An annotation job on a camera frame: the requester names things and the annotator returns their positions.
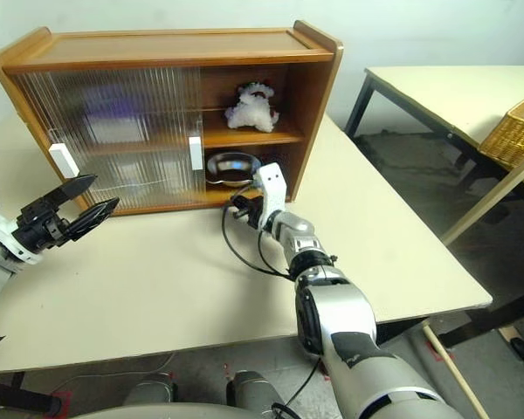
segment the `concrete floor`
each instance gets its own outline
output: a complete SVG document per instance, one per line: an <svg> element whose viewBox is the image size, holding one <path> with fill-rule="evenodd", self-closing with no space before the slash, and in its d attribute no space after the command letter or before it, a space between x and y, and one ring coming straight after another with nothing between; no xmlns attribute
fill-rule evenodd
<svg viewBox="0 0 524 419"><path fill-rule="evenodd" d="M458 152L434 136L383 133L365 137L363 150L383 176L422 219L441 233L464 214L493 181L477 182L470 190L457 185L471 168L458 171ZM494 296L499 305L524 292L524 203L504 203L469 229L451 251L464 267ZM440 333L464 323L463 313L439 316ZM524 320L519 322L524 333ZM419 327L388 342L389 350L407 360L434 385L464 417L477 417L442 361L426 344ZM472 385L493 419L524 418L524 363L497 332L490 332L452 349L454 361ZM50 393L67 378L80 374L110 374L158 368L168 355L71 366L29 372L24 387ZM284 399L307 377L314 360L295 338L246 343L179 353L164 371L174 376L186 402L224 402L225 384L235 371L253 369L274 384ZM143 374L87 377L70 381L60 394L69 397L69 416L118 406ZM329 379L317 373L293 403L304 419L340 417ZM36 417L0 412L2 418Z"/></svg>

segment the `cabinet top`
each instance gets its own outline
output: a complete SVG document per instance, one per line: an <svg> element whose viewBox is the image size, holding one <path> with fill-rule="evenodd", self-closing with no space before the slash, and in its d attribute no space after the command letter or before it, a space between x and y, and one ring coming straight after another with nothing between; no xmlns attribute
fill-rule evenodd
<svg viewBox="0 0 524 419"><path fill-rule="evenodd" d="M51 33L39 28L0 51L7 73L166 65L330 61L341 43L301 21L293 28Z"/></svg>

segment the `metal bowl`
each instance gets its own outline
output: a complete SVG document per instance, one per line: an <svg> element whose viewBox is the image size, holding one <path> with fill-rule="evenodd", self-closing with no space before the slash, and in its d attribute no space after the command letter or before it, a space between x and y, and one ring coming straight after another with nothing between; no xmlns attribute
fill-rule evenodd
<svg viewBox="0 0 524 419"><path fill-rule="evenodd" d="M259 159L247 153L218 153L206 163L206 182L240 188L252 182L252 175L261 165Z"/></svg>

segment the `black cable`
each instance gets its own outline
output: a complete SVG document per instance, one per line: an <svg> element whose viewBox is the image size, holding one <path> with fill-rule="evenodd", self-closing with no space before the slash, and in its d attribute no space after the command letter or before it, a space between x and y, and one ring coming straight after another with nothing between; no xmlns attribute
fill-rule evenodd
<svg viewBox="0 0 524 419"><path fill-rule="evenodd" d="M285 278L285 279L289 279L290 281L293 281L293 279L286 273L281 273L280 271L278 271L276 268L274 268L273 266L270 265L270 263L266 260L265 256L264 256L264 253L262 252L262 235L264 234L264 231L260 231L259 233L259 240L258 240L258 248L259 248L259 255L260 255L260 258L262 259L262 262L264 262L264 264L271 270L274 272L275 275L278 275L282 278Z"/></svg>
<svg viewBox="0 0 524 419"><path fill-rule="evenodd" d="M282 413L287 413L290 417L292 417L292 419L301 419L293 409L287 407L285 404L275 402L272 405L272 410L278 410L278 417L281 417Z"/></svg>
<svg viewBox="0 0 524 419"><path fill-rule="evenodd" d="M300 387L297 389L297 391L291 396L289 401L283 405L281 403L274 403L272 405L272 410L279 409L280 412L277 415L277 419L282 419L281 413L285 412L288 415L290 415L293 419L300 419L299 415L297 415L290 407L289 405L297 398L297 396L300 394L301 391L305 389L307 384L311 381L311 378L313 378L314 373L318 369L318 366L321 364L321 359L319 358L316 363L314 364L313 369L311 370L311 373L308 375L307 379L300 385Z"/></svg>
<svg viewBox="0 0 524 419"><path fill-rule="evenodd" d="M221 217L221 232L224 235L224 240L227 243L227 246L229 246L229 249L233 252L233 254L244 264L246 264L248 267L252 268L254 271L265 273L266 275L276 275L274 271L268 271L267 269L260 268L256 266L255 264L250 263L248 260L243 258L241 255L238 254L238 252L235 250L231 242L229 241L229 238L227 237L227 231L225 230L225 218L227 218L227 211L229 210L230 204L225 204L224 206L224 213Z"/></svg>
<svg viewBox="0 0 524 419"><path fill-rule="evenodd" d="M316 369L318 368L318 366L320 364L321 364L321 359L319 358L316 361L316 363L314 364L314 367L313 367L313 370L311 371L311 374L308 375L308 377L305 380L305 382L303 382L300 385L299 389L295 392L295 394L291 396L291 399L289 399L289 402L286 403L286 406L289 406L292 403L292 401L297 398L297 396L300 394L300 392L303 391L303 389L307 386L308 382L311 381L311 378L313 378L313 375L316 372Z"/></svg>
<svg viewBox="0 0 524 419"><path fill-rule="evenodd" d="M245 193L247 190L252 189L252 188L254 188L252 186L252 183L249 183L248 185L244 186L243 188L241 188L238 191L236 191L233 195L231 195L231 198L229 198L229 201L231 201L231 203L233 203L233 201L235 200L235 198L237 196Z"/></svg>

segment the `wire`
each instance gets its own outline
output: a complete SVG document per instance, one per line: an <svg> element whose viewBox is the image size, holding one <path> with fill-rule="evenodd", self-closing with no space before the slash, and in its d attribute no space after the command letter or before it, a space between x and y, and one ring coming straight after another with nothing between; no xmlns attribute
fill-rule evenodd
<svg viewBox="0 0 524 419"><path fill-rule="evenodd" d="M264 256L264 253L262 252L262 236L264 234L264 231L261 230L260 233L259 233L259 240L258 240L258 247L259 247L259 255L260 255L260 258L262 259L262 262L264 262L264 264L271 270L275 273L275 275L278 275L280 277L283 277L283 278L286 278L286 279L289 279L290 281L293 281L293 279L291 278L291 276L289 276L289 274L286 274L286 273L281 273L280 271L278 271L276 268L274 268L273 266L271 266L269 264L269 262L266 260L265 256Z"/></svg>
<svg viewBox="0 0 524 419"><path fill-rule="evenodd" d="M318 368L318 366L320 364L321 364L321 359L319 358L316 361L316 363L314 364L314 367L313 367L313 370L311 371L311 374L308 375L308 377L305 380L305 382L303 382L300 385L299 389L295 392L295 394L291 396L291 399L289 399L289 402L286 403L286 406L289 406L293 402L293 400L295 400L297 398L297 396L300 394L300 392L305 389L305 387L307 386L308 382L311 381L311 378L313 378L313 375L316 372L316 369Z"/></svg>
<svg viewBox="0 0 524 419"><path fill-rule="evenodd" d="M238 260L240 260L241 262L243 262L244 264L246 264L249 268L252 268L254 271L258 271L258 272L262 272L262 273L265 273L266 275L274 275L274 276L279 276L278 274L276 274L276 272L274 271L268 271L267 269L264 269L264 268L260 268L258 266L256 266L255 264L252 264L250 263L248 260L246 260L245 258L243 258L236 250L235 248L233 247L233 245L231 244L231 241L229 240L229 238L227 237L227 230L225 229L225 218L227 218L227 212L229 211L229 207L230 207L230 204L227 203L225 204L224 206L224 213L221 217L221 232L223 233L224 235L224 240L225 242L227 243L227 246L229 247L229 249L233 252L233 254L238 258Z"/></svg>
<svg viewBox="0 0 524 419"><path fill-rule="evenodd" d="M252 183L249 183L248 185L244 186L243 188L241 188L241 189L239 189L237 192L235 192L233 195L231 195L231 198L229 198L229 200L230 200L231 202L233 202L233 200L234 200L237 196L241 195L242 193L244 193L244 192L246 192L247 190L252 189L252 188L254 188L254 186L252 186Z"/></svg>
<svg viewBox="0 0 524 419"><path fill-rule="evenodd" d="M297 415L297 413L295 413L295 411L293 409L287 407L285 404L281 404L281 403L275 402L272 405L272 410L278 410L279 411L278 417L281 417L282 413L287 413L293 419L301 419L300 416Z"/></svg>
<svg viewBox="0 0 524 419"><path fill-rule="evenodd" d="M277 415L277 419L281 419L281 414L282 413L287 413L288 415L290 415L293 419L300 419L300 416L297 415L290 407L289 405L293 402L293 400L295 400L297 398L298 395L300 395L300 392L303 391L305 389L305 387L307 386L307 384L311 381L311 378L313 378L313 375L314 373L316 372L316 369L318 368L318 366L321 364L321 359L319 358L316 363L314 364L314 367L313 369L311 370L311 373L308 375L307 379L300 385L300 387L297 389L297 391L291 396L291 398L289 399L289 401L283 405L281 403L274 403L272 405L272 410L275 410L275 409L278 409L279 410L279 413Z"/></svg>
<svg viewBox="0 0 524 419"><path fill-rule="evenodd" d="M163 364L161 364L156 369L152 369L151 371L123 371L123 372L119 372L119 373L75 375L72 378L69 378L69 379L67 379L65 381L62 381L58 386L56 386L56 388L54 388L53 391L51 391L50 394L56 393L57 391L59 391L61 388L63 388L69 382L72 382L74 380L79 380L80 378L103 378L103 377L118 377L118 376L123 376L123 375L147 375L147 374L159 373L165 367L167 367L168 364L170 364L170 362L173 360L173 358L175 358L175 355L176 354L169 355L169 357L163 362Z"/></svg>

